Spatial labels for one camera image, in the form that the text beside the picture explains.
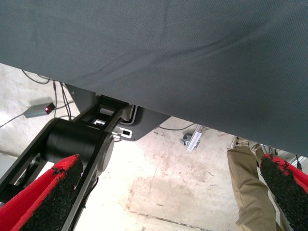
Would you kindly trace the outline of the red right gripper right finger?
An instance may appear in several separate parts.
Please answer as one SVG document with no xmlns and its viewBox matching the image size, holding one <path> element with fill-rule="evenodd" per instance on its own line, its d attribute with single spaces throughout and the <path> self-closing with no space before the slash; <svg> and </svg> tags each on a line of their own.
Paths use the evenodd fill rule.
<svg viewBox="0 0 308 231">
<path fill-rule="evenodd" d="M 308 229 L 308 176 L 280 157 L 265 154 L 261 175 L 295 231 Z"/>
</svg>

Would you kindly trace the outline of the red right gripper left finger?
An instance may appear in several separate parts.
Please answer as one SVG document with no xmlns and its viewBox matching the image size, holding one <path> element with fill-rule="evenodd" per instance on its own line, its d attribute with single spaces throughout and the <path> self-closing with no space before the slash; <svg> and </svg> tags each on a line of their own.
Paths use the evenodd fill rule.
<svg viewBox="0 0 308 231">
<path fill-rule="evenodd" d="M 59 161 L 0 209 L 2 231 L 60 231 L 83 172 L 78 154 Z"/>
</svg>

